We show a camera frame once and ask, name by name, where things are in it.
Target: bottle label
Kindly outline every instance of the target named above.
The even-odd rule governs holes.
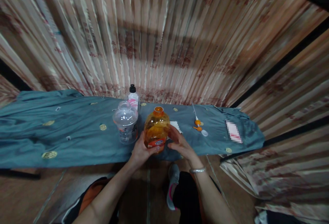
[[[134,107],[134,108],[137,109],[137,107],[138,107],[138,101],[137,101],[137,100],[131,98],[131,99],[128,100],[128,102],[130,103],[130,105],[131,105],[132,107]]]
[[[156,146],[164,146],[165,141],[166,141],[166,138],[160,138],[158,140],[154,140],[154,141],[150,142],[147,145],[147,147],[150,149],[150,148],[153,148],[153,147],[156,147]]]

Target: sneaker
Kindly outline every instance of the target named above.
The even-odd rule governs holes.
[[[173,184],[178,185],[178,180],[179,180],[179,168],[178,166],[173,163],[169,167],[168,171],[168,176],[169,176],[169,188],[168,188],[168,193],[167,193],[167,205],[170,210],[176,210],[176,207],[174,206],[174,203],[171,198],[171,187]]]

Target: curtain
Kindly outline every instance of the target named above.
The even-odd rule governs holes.
[[[265,138],[329,115],[329,30],[241,103]]]
[[[227,106],[328,13],[306,0],[0,0],[1,58],[34,90]]]
[[[257,209],[293,215],[307,223],[329,222],[329,126],[222,163],[252,195]]]
[[[0,108],[13,102],[19,91],[0,75]]]

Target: black pants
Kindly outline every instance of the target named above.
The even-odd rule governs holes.
[[[181,211],[180,224],[202,223],[198,188],[189,173],[180,172],[172,200]]]

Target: teal cloth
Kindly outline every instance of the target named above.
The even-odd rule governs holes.
[[[112,120],[120,101],[85,97],[75,90],[21,92],[16,102],[0,109],[0,168],[70,167],[127,161],[134,144],[120,143]],[[198,155],[227,154],[227,148],[232,153],[255,150],[261,148],[265,140],[257,124],[245,113],[211,105],[195,105],[208,137],[192,128],[195,119],[192,106],[155,103],[140,107],[139,133],[148,114],[158,105],[164,108],[171,121],[178,122]],[[237,125],[243,144],[229,138],[225,120]],[[49,151],[55,151],[57,156],[42,158]],[[181,158],[167,146],[155,157],[169,161]]]

